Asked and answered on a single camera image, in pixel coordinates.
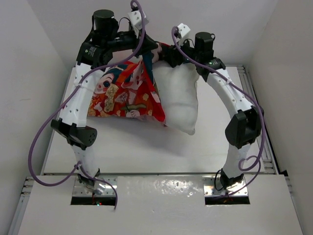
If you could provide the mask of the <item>white pillow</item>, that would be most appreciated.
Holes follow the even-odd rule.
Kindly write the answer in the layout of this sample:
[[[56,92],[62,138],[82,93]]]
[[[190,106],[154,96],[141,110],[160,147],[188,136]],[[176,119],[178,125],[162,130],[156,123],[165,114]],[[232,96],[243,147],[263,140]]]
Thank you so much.
[[[189,135],[195,133],[198,119],[197,81],[194,64],[171,67],[165,61],[153,65],[160,102],[165,113],[165,125]]]

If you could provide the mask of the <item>pink patterned pillowcase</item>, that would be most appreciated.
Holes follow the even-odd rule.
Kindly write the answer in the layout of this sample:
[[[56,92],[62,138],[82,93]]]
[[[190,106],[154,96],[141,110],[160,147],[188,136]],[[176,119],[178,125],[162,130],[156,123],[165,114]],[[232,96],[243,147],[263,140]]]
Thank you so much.
[[[153,64],[162,61],[169,45],[157,43],[157,48],[142,55],[137,62],[126,61],[105,70],[99,79],[88,109],[89,117],[110,116],[165,122]]]

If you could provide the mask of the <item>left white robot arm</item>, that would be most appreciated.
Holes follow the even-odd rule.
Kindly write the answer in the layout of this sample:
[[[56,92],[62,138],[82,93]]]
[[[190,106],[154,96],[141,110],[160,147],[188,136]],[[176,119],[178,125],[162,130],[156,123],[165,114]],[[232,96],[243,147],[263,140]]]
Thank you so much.
[[[109,68],[113,53],[132,50],[129,58],[152,50],[155,42],[146,37],[146,15],[135,7],[129,14],[129,30],[119,31],[119,23],[110,10],[97,10],[92,16],[92,28],[82,42],[77,59],[72,92],[62,104],[59,118],[51,128],[71,145],[79,165],[79,182],[95,188],[99,181],[99,168],[95,164],[92,145],[97,130],[87,126],[89,103],[100,79],[99,73]]]

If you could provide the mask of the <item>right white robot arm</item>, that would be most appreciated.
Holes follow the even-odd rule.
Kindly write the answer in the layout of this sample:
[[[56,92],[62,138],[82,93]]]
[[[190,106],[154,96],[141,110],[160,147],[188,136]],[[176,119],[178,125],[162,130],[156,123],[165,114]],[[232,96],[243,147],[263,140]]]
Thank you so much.
[[[225,190],[241,182],[246,171],[261,164],[264,139],[258,155],[248,157],[247,152],[265,131],[264,111],[252,96],[233,83],[225,64],[214,56],[214,34],[197,33],[193,47],[184,38],[186,33],[178,27],[173,27],[171,34],[174,44],[162,52],[163,59],[172,67],[194,64],[197,73],[213,88],[229,113],[230,122],[225,129],[228,153],[224,166],[217,173]]]

